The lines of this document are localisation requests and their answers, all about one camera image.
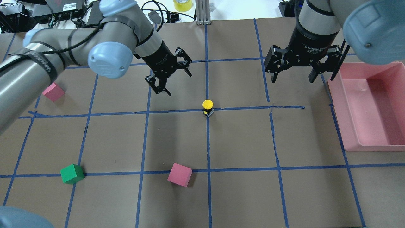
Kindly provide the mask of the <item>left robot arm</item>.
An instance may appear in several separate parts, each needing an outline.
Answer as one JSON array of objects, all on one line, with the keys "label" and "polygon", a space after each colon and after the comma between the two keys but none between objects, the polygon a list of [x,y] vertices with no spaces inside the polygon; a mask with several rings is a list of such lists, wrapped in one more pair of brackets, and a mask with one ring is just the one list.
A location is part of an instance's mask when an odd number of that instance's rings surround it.
[{"label": "left robot arm", "polygon": [[4,133],[68,66],[89,66],[100,76],[124,76],[133,57],[152,70],[145,81],[159,94],[171,93],[168,78],[178,69],[191,76],[192,59],[173,54],[134,0],[101,0],[96,28],[32,30],[24,47],[1,63],[0,130]]}]

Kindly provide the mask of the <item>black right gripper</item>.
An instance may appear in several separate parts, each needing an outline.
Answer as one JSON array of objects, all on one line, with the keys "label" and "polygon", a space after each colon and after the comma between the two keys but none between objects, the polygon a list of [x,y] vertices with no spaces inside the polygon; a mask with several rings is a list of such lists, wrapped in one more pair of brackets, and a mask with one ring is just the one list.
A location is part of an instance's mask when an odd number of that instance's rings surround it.
[{"label": "black right gripper", "polygon": [[[314,34],[300,24],[296,24],[286,49],[272,45],[266,55],[265,72],[271,73],[271,81],[275,82],[280,72],[289,69],[289,65],[311,65],[308,76],[313,83],[317,76],[325,71],[333,72],[342,56],[340,46],[332,45],[338,32],[328,35]],[[328,56],[324,63],[320,59]]]}]

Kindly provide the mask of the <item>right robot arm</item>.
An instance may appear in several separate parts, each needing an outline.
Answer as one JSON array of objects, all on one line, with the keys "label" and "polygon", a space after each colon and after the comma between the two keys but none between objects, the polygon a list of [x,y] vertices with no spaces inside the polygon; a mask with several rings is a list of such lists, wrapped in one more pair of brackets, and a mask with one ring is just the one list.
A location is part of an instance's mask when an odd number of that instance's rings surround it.
[{"label": "right robot arm", "polygon": [[334,80],[350,49],[371,65],[403,60],[404,10],[403,0],[305,0],[288,46],[271,46],[265,71],[275,83],[284,70],[312,66],[313,83],[326,71]]}]

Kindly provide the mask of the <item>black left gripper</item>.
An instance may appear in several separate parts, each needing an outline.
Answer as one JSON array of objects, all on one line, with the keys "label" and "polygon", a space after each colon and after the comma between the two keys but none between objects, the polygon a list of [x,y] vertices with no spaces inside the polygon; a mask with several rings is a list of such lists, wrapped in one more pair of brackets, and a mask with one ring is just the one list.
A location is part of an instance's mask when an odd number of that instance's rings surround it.
[{"label": "black left gripper", "polygon": [[189,77],[192,76],[189,66],[193,60],[190,56],[180,47],[172,54],[163,41],[153,54],[141,58],[154,73],[146,76],[145,81],[156,94],[166,92],[169,96],[172,95],[166,88],[166,83],[176,70],[183,69]]}]

